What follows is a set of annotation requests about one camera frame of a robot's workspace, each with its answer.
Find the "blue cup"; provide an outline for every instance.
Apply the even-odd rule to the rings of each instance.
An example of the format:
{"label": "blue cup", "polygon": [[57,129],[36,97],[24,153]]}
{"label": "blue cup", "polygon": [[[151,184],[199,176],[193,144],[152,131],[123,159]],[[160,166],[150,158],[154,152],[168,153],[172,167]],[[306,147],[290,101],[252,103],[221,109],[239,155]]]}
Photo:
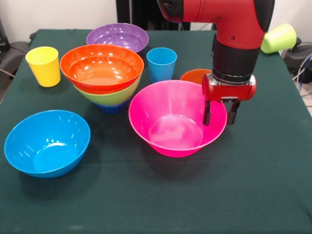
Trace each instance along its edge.
{"label": "blue cup", "polygon": [[173,50],[164,47],[152,49],[147,53],[152,83],[172,79],[176,58],[177,55]]}

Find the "green bowl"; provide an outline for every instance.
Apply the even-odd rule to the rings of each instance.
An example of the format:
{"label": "green bowl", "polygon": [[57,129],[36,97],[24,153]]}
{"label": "green bowl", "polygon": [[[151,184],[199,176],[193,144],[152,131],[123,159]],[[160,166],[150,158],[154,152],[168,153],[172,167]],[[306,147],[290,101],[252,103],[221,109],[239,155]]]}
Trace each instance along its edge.
{"label": "green bowl", "polygon": [[118,92],[111,93],[111,94],[90,94],[90,93],[80,90],[76,86],[74,87],[91,102],[94,102],[99,105],[108,105],[108,106],[118,105],[120,103],[123,103],[124,101],[126,101],[128,98],[132,96],[132,94],[137,89],[138,84],[140,83],[141,75],[130,86],[126,87],[123,90],[120,90]]}

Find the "blue bowl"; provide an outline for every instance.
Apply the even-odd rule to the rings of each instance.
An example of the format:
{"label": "blue bowl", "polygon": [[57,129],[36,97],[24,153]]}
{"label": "blue bowl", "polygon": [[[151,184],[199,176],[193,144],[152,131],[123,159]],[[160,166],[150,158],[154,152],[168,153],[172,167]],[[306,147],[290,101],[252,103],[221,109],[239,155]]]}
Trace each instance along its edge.
{"label": "blue bowl", "polygon": [[114,115],[119,113],[120,111],[122,111],[123,109],[125,109],[132,97],[130,97],[129,99],[127,99],[126,101],[118,104],[118,105],[113,105],[113,106],[105,106],[105,105],[99,105],[93,102],[93,104],[95,106],[97,106],[98,108],[100,108],[103,112],[110,114],[110,115]]}
{"label": "blue bowl", "polygon": [[51,110],[16,125],[5,140],[4,153],[13,167],[25,174],[55,178],[77,166],[89,142],[90,128],[81,116]]}

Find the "stacked bowls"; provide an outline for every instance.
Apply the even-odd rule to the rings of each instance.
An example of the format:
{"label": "stacked bowls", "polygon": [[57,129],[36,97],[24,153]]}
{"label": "stacked bowls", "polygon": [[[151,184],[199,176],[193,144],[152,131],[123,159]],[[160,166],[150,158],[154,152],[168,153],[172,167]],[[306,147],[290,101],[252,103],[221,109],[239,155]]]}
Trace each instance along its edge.
{"label": "stacked bowls", "polygon": [[122,110],[135,92],[144,69],[134,51],[111,44],[90,44],[67,52],[60,68],[74,87],[101,110]]}
{"label": "stacked bowls", "polygon": [[67,52],[60,68],[74,87],[99,109],[116,114],[128,106],[144,62],[137,52],[148,41],[138,26],[114,23],[94,29],[87,45]]}

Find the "bowl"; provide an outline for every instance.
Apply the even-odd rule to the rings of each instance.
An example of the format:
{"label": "bowl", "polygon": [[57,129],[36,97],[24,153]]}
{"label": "bowl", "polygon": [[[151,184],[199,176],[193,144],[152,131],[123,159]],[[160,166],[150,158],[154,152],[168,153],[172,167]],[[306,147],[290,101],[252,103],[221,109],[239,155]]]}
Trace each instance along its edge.
{"label": "bowl", "polygon": [[85,45],[60,61],[64,75],[80,90],[106,92],[125,88],[142,74],[144,62],[135,52],[117,45]]}
{"label": "bowl", "polygon": [[212,101],[209,126],[202,124],[204,105],[201,85],[160,81],[134,96],[129,120],[134,131],[160,154],[185,157],[215,141],[225,129],[224,104]]}
{"label": "bowl", "polygon": [[75,86],[74,87],[91,102],[99,105],[111,106],[121,104],[127,99],[129,99],[137,89],[140,80],[141,76],[127,88],[111,94],[90,94],[80,90]]}
{"label": "bowl", "polygon": [[99,109],[101,109],[104,113],[107,113],[109,115],[114,115],[114,114],[117,114],[117,113],[121,112],[122,110],[124,110],[128,106],[130,99],[131,99],[131,97],[121,104],[111,105],[111,106],[99,105],[96,103],[93,103],[93,104],[95,106],[97,106]]}
{"label": "bowl", "polygon": [[113,23],[94,29],[87,36],[87,44],[119,45],[136,53],[148,44],[148,35],[140,27],[128,23]]}
{"label": "bowl", "polygon": [[210,73],[211,70],[208,69],[194,69],[184,73],[180,80],[190,81],[201,85],[204,75]]}
{"label": "bowl", "polygon": [[4,153],[17,170],[34,177],[54,178],[77,166],[89,141],[90,128],[81,116],[50,110],[17,124],[5,140]]}

